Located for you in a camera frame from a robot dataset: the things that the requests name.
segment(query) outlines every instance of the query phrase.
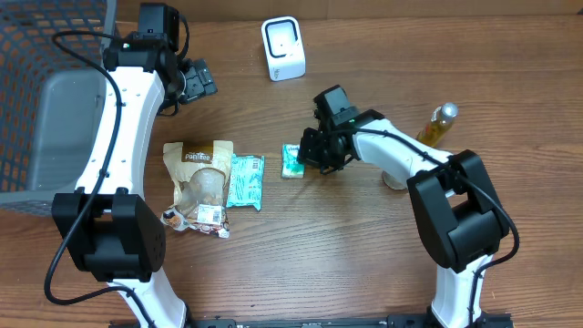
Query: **green snack package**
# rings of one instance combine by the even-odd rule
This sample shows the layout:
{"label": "green snack package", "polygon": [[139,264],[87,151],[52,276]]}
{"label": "green snack package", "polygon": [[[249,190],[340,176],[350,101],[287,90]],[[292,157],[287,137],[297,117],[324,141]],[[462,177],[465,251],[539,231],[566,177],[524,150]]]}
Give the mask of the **green snack package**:
{"label": "green snack package", "polygon": [[237,156],[231,158],[227,207],[253,206],[261,210],[263,168],[265,157]]}
{"label": "green snack package", "polygon": [[283,157],[283,168],[281,169],[282,178],[303,178],[304,166],[298,162],[298,152],[300,145],[284,144],[281,149]]}

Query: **oil bottle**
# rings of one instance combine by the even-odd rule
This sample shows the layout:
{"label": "oil bottle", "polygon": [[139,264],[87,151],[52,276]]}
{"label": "oil bottle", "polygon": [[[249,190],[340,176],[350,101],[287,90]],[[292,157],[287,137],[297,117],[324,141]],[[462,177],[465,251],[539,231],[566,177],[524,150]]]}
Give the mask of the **oil bottle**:
{"label": "oil bottle", "polygon": [[454,125],[457,112],[457,106],[454,103],[445,103],[438,107],[431,116],[431,120],[417,135],[417,141],[434,147]]}

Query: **plastic bin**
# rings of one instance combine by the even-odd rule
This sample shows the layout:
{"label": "plastic bin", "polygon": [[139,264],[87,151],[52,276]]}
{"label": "plastic bin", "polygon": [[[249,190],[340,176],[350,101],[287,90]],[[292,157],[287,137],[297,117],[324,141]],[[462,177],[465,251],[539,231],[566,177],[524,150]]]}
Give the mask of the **plastic bin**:
{"label": "plastic bin", "polygon": [[[63,30],[115,32],[113,0],[0,0],[0,208],[50,215],[55,193],[72,192],[86,166],[106,80],[61,52]],[[100,62],[108,40],[61,42]]]}

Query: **white device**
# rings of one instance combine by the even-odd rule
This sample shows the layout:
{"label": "white device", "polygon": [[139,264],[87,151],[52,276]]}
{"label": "white device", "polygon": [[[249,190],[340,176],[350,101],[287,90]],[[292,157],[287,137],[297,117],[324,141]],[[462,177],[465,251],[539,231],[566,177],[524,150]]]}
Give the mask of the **white device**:
{"label": "white device", "polygon": [[306,73],[302,34],[295,18],[285,16],[266,20],[261,26],[261,34],[272,81],[301,77]]}

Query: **wooden table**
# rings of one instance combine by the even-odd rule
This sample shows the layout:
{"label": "wooden table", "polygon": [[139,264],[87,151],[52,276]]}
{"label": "wooden table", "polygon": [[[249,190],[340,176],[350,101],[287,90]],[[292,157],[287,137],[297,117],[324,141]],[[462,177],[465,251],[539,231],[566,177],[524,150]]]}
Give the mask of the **wooden table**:
{"label": "wooden table", "polygon": [[[583,20],[580,16],[305,21],[305,77],[272,83],[261,22],[191,26],[191,57],[206,58],[219,94],[158,118],[146,200],[172,202],[162,162],[170,141],[233,140],[267,165],[263,208],[230,210],[231,238],[167,230],[164,268],[196,318],[267,320],[420,313],[435,292],[409,196],[381,171],[353,163],[283,180],[281,145],[315,127],[312,98],[342,85],[360,109],[414,135],[446,101],[460,117],[440,145],[481,155],[520,231],[511,262],[487,273],[482,305],[517,327],[583,325]],[[129,31],[133,25],[121,25]],[[116,294],[68,307],[43,294],[61,242],[47,218],[2,212],[0,326],[104,327],[131,320]],[[506,253],[511,238],[502,242]],[[64,256],[59,297],[101,287]]]}

